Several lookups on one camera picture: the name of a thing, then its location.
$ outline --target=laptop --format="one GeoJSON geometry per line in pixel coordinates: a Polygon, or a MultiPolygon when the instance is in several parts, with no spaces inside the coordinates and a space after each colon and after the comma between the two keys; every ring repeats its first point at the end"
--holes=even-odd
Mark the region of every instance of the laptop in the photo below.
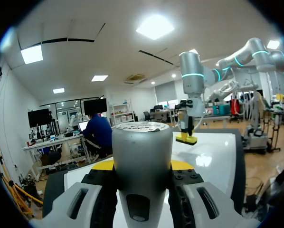
{"type": "Polygon", "coordinates": [[[82,132],[87,127],[87,124],[88,124],[88,121],[84,121],[84,122],[77,123],[77,126],[79,127],[79,130],[82,132]]]}

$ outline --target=blue jacket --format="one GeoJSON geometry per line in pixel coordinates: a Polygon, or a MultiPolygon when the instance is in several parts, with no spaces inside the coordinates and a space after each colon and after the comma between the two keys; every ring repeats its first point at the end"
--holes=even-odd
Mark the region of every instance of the blue jacket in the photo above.
{"type": "Polygon", "coordinates": [[[83,130],[83,135],[88,139],[88,136],[94,135],[96,144],[99,146],[112,145],[112,128],[104,117],[94,114],[92,119],[88,121],[87,127],[83,130]]]}

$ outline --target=white shelving unit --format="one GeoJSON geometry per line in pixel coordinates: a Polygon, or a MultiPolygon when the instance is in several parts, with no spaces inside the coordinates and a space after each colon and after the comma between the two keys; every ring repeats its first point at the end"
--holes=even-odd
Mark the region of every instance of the white shelving unit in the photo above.
{"type": "Polygon", "coordinates": [[[110,124],[114,127],[116,124],[126,123],[126,122],[134,122],[134,115],[133,115],[133,106],[131,100],[126,100],[126,103],[108,103],[109,104],[109,116],[110,116],[110,124]],[[117,122],[116,118],[121,118],[122,116],[131,115],[131,120],[124,120],[117,122]]]}

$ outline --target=gray cylindrical object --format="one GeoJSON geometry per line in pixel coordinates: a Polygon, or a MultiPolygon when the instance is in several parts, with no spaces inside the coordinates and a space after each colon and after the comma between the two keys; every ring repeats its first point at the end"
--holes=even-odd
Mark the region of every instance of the gray cylindrical object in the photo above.
{"type": "Polygon", "coordinates": [[[122,123],[114,129],[112,141],[127,226],[157,227],[170,172],[171,128],[155,122],[122,123]],[[145,126],[152,124],[158,127],[148,129],[157,129],[147,131],[145,126]]]}
{"type": "Polygon", "coordinates": [[[203,73],[199,55],[194,52],[186,51],[180,55],[180,69],[182,76],[190,73],[203,73]]]}
{"type": "Polygon", "coordinates": [[[248,40],[248,43],[256,64],[256,69],[259,72],[275,71],[276,66],[270,58],[262,41],[258,38],[251,38],[248,40]]]}
{"type": "Polygon", "coordinates": [[[199,55],[194,52],[184,52],[180,55],[180,68],[185,94],[204,93],[203,66],[199,55]]]}

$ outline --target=black rubber pad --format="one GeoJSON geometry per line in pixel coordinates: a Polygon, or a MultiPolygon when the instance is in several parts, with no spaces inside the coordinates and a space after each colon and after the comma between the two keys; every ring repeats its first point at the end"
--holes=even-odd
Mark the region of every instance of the black rubber pad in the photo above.
{"type": "Polygon", "coordinates": [[[197,141],[195,141],[194,143],[191,143],[191,142],[184,142],[184,141],[179,140],[179,139],[176,139],[176,141],[180,142],[180,143],[188,144],[188,145],[191,145],[191,146],[193,146],[193,145],[195,145],[197,143],[197,141]]]}

